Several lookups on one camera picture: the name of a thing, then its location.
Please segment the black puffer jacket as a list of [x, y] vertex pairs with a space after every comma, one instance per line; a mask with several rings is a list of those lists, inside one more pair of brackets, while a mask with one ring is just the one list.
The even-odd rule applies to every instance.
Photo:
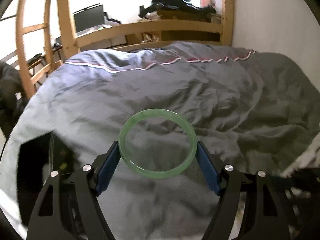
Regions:
[[19, 71], [1, 61], [1, 130], [6, 139], [10, 137], [27, 103]]

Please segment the black clothes pile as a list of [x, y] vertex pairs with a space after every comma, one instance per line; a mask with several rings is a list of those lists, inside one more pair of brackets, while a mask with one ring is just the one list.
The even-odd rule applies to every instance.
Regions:
[[141, 9], [138, 16], [140, 18], [145, 18], [147, 14], [158, 10], [181, 11], [200, 15], [216, 13], [216, 10], [211, 5], [206, 7], [196, 7], [184, 0], [152, 0], [151, 5], [147, 8]]

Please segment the wooden bunk bed frame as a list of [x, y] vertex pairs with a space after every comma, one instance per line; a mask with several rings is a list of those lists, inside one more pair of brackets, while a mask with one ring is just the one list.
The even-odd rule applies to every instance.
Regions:
[[107, 40], [123, 35], [136, 35], [146, 33], [169, 34], [168, 39], [154, 42], [140, 42], [132, 45], [118, 48], [120, 51], [129, 51], [143, 48], [159, 48], [177, 41], [176, 34], [182, 34], [186, 31], [205, 32], [219, 34], [219, 42], [213, 42], [215, 45], [231, 46], [233, 39], [234, 26], [234, 0], [221, 0], [222, 13], [220, 23], [206, 23], [190, 20], [155, 20], [136, 23], [120, 24], [115, 27], [97, 30], [89, 34], [76, 37], [74, 17], [69, 9], [69, 0], [57, 0], [57, 10], [59, 17], [59, 27], [63, 51], [67, 58], [80, 53], [84, 46]]

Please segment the black jewelry box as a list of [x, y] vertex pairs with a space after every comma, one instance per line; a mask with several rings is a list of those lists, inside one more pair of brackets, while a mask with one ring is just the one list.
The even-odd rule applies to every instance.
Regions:
[[28, 239], [81, 239], [75, 186], [74, 153], [54, 132], [20, 146], [17, 198]]

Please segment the wooden ladder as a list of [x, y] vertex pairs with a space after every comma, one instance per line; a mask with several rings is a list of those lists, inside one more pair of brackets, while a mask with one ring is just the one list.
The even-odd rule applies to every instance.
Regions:
[[[26, 96], [31, 98], [36, 93], [36, 84], [62, 64], [56, 61], [50, 35], [51, 0], [18, 0], [16, 16], [16, 52], [20, 77]], [[45, 63], [36, 67], [32, 74], [28, 59], [34, 54], [43, 53]]]

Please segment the black computer monitor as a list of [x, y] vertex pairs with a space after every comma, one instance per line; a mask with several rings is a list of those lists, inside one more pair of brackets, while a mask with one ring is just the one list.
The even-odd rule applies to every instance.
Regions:
[[95, 4], [73, 14], [76, 32], [80, 32], [105, 23], [102, 4]]

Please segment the green jade bangle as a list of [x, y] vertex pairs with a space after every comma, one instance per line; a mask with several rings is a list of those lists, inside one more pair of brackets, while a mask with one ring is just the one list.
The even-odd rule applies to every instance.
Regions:
[[119, 133], [119, 150], [133, 171], [152, 179], [177, 176], [193, 162], [197, 137], [192, 125], [167, 109], [146, 109], [129, 118]]

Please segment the white striped bed sheet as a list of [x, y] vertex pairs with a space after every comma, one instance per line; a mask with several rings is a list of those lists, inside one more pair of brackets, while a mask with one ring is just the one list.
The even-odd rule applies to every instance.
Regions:
[[320, 160], [320, 135], [314, 137], [312, 143], [292, 164], [290, 164], [282, 173], [281, 177], [291, 177], [293, 172], [302, 168], [317, 168]]

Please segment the grey blue duvet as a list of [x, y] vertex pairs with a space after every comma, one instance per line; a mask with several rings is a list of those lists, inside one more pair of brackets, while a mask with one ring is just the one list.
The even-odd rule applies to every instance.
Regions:
[[[75, 172], [119, 143], [131, 116], [154, 108], [185, 117], [197, 143], [223, 163], [270, 176], [290, 237], [319, 239], [319, 169], [280, 176], [319, 133], [319, 91], [284, 55], [189, 42], [133, 53], [84, 51], [52, 72], [4, 150], [1, 203], [15, 206], [5, 213], [22, 223], [17, 163], [23, 143], [54, 132], [73, 151]], [[97, 201], [114, 239], [203, 239], [219, 197], [196, 156], [181, 174], [152, 179], [120, 155]]]

